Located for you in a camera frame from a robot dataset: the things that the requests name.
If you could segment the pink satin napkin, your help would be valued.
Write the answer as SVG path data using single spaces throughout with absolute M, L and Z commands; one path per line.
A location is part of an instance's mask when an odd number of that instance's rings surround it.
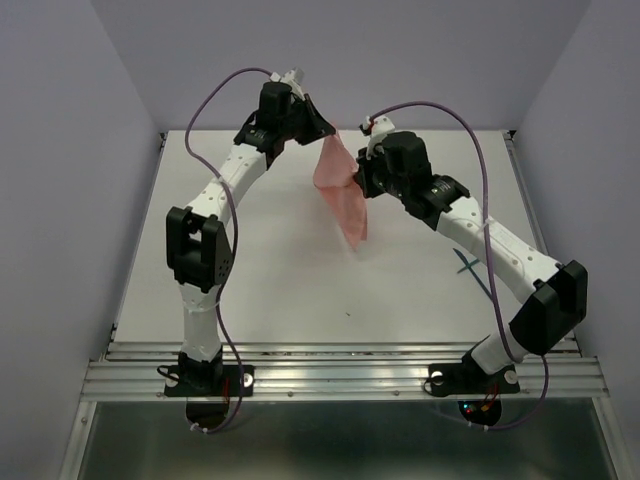
M 355 181 L 358 164 L 345 147 L 340 133 L 323 140 L 313 184 L 333 213 L 342 234 L 353 251 L 367 239 L 366 201 Z

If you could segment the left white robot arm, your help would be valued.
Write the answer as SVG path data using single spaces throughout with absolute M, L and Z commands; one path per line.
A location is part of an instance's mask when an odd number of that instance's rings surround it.
M 237 395 L 243 374 L 223 363 L 220 300 L 237 251 L 237 208 L 285 144 L 334 134 L 298 80 L 272 75 L 223 165 L 184 207 L 166 215 L 166 261 L 182 297 L 184 340 L 174 365 L 161 366 L 168 397 Z

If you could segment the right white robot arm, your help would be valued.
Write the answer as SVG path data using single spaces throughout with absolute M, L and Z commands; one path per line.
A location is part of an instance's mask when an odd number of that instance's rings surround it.
M 527 355 L 544 356 L 586 316 L 588 273 L 561 263 L 486 216 L 460 182 L 433 173 L 415 133 L 373 134 L 358 152 L 357 184 L 365 197 L 389 194 L 412 217 L 467 250 L 520 302 L 515 317 L 477 343 L 459 363 L 440 367 L 445 386 L 482 390 Z

